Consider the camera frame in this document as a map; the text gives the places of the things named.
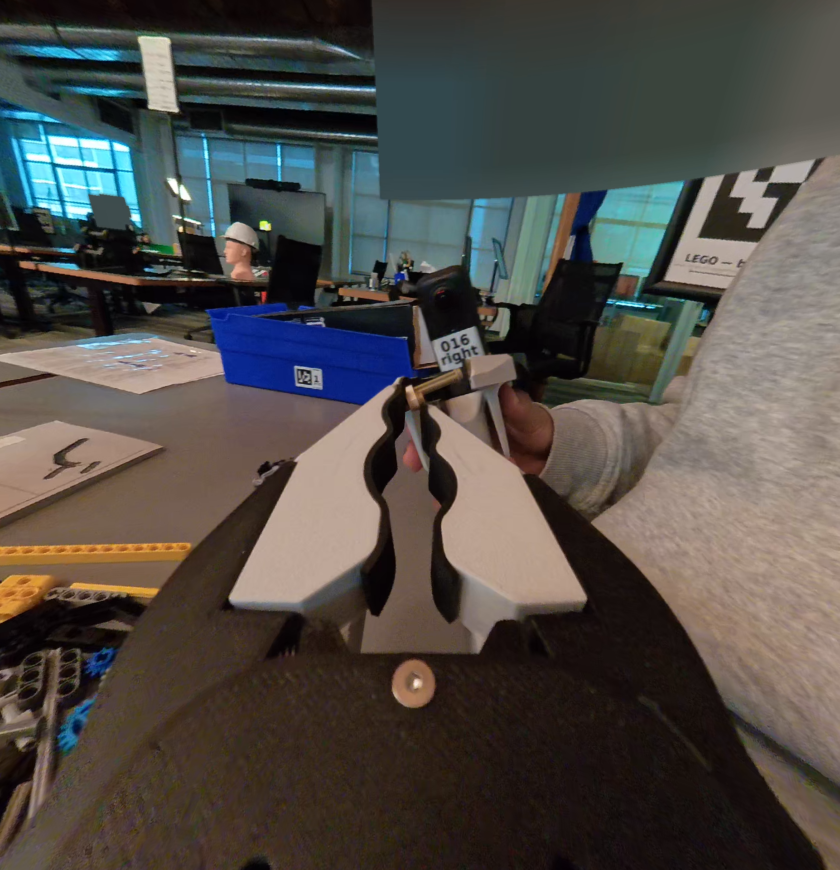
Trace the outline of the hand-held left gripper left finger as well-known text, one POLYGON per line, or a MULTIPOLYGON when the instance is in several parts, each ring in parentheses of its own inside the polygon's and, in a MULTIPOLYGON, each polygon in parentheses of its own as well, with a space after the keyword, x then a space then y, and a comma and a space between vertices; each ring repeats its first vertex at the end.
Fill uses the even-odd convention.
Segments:
POLYGON ((237 610, 334 625, 351 652, 396 576, 389 506, 408 381, 399 377, 290 463, 290 474, 238 574, 237 610))

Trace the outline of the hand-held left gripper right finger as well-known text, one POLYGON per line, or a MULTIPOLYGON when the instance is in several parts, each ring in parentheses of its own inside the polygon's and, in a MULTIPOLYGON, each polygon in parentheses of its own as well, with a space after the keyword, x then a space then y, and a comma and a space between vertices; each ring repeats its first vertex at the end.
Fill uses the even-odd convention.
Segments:
POLYGON ((497 623, 583 611, 587 594, 517 466, 435 407, 420 421, 438 505, 430 577, 444 619, 478 653, 497 623))

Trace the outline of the tan lego axle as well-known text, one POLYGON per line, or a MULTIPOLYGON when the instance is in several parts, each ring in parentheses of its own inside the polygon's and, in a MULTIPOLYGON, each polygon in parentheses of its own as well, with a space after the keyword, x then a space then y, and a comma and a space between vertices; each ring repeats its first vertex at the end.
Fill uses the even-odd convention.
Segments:
POLYGON ((460 384, 464 379, 463 371, 455 369, 444 372, 435 377, 408 384, 404 387, 404 396, 407 407, 412 411, 420 410, 428 404, 431 397, 436 396, 442 390, 460 384))

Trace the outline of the person's right forearm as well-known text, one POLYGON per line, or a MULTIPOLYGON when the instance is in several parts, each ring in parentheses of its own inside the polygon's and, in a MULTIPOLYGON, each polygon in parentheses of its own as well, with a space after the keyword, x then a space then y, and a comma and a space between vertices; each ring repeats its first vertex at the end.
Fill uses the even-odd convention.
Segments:
POLYGON ((662 403, 585 399, 549 412, 550 450, 537 473, 567 505, 602 529, 646 526, 662 496, 692 470, 677 437, 695 377, 675 377, 662 403))

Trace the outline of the short yellow lego beam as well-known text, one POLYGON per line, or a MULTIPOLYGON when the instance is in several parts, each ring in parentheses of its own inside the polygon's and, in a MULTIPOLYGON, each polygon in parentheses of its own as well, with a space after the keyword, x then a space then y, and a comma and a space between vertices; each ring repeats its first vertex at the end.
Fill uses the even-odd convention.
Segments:
POLYGON ((156 588, 143 588, 127 585, 100 585, 84 582, 74 583, 70 585, 68 589, 88 593, 122 594, 141 601, 144 604, 150 602, 159 593, 159 589, 156 588))

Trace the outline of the lego instruction booklet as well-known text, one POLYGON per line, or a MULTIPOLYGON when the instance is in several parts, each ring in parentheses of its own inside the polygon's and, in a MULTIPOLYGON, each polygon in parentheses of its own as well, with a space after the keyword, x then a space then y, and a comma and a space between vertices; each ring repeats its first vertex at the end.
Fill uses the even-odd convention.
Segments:
POLYGON ((0 436, 0 527, 164 451, 105 430, 52 421, 0 436))

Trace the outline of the pile of assorted lego parts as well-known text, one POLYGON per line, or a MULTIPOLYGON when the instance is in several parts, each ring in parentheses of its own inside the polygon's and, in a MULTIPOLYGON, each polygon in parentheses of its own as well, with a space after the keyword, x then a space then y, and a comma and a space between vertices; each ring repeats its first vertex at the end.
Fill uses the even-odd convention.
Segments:
POLYGON ((68 587, 0 624, 0 860, 45 804, 152 602, 68 587))

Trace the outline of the cluttered wooden desk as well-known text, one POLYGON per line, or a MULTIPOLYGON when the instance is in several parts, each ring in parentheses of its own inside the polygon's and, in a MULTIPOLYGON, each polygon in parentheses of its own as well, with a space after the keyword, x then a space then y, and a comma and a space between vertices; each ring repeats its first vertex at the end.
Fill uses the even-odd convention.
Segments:
MULTIPOLYGON (((359 286, 341 286, 337 288, 339 299, 349 301, 364 301, 369 303, 384 303, 390 301, 389 294, 384 290, 371 290, 359 286)), ((478 315, 482 323, 492 323, 498 316, 499 310, 494 305, 478 306, 478 315)))

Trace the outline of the black mesh office chair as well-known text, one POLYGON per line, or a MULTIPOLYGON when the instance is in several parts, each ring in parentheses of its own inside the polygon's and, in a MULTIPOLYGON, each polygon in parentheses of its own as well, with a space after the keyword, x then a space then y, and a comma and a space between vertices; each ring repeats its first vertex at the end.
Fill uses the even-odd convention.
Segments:
POLYGON ((524 358, 517 364, 516 387, 537 403, 551 377, 573 380, 588 372, 596 331, 622 266, 562 258, 539 302, 500 305, 509 311, 509 325, 491 349, 524 358))

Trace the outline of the blue cloth flag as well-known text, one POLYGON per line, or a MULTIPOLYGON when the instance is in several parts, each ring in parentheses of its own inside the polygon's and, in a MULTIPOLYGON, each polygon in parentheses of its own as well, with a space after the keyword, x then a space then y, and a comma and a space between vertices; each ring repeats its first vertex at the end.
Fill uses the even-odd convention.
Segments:
POLYGON ((570 252, 572 262, 592 262, 591 225, 595 220, 608 190, 591 190, 580 194, 578 208, 571 225, 573 245, 570 252))

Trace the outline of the black computer monitor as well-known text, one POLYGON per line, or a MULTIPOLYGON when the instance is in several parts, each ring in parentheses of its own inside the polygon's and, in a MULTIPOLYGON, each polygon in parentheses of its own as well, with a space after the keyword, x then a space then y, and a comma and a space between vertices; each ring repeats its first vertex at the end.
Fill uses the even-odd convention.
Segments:
POLYGON ((178 234, 183 268, 187 272, 222 276, 223 265, 213 237, 195 233, 178 234))

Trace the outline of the white instruction sheet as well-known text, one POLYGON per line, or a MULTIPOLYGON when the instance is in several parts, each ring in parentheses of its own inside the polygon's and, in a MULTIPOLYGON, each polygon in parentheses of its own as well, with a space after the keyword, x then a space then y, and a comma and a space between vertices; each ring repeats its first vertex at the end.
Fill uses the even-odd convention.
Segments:
POLYGON ((134 395, 224 375, 221 355, 212 345, 178 343, 145 333, 2 353, 0 362, 134 395))

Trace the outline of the framed black white poster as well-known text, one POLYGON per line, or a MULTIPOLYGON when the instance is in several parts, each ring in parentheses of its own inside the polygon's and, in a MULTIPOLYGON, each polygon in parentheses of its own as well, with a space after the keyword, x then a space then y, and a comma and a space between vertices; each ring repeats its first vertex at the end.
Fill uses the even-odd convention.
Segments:
POLYGON ((823 158, 684 183, 643 283, 647 295, 719 299, 823 158))

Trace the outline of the long wooden desk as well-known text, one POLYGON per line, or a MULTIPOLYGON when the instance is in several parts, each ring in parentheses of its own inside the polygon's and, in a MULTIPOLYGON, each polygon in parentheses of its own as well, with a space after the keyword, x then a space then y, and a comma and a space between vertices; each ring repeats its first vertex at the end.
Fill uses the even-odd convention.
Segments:
POLYGON ((24 271, 59 278, 68 285, 84 289, 92 329, 97 337, 114 334, 109 301, 112 294, 133 302, 203 308, 206 303, 213 307, 250 305, 269 288, 266 279, 235 281, 228 277, 130 276, 83 269, 75 265, 25 260, 19 263, 19 267, 24 271))

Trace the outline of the hanging white paper sign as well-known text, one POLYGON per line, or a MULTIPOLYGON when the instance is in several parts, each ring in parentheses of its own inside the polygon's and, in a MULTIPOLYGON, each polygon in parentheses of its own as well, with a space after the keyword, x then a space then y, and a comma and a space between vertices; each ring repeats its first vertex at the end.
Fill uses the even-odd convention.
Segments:
POLYGON ((168 37, 137 37, 150 111, 179 112, 172 42, 168 37))

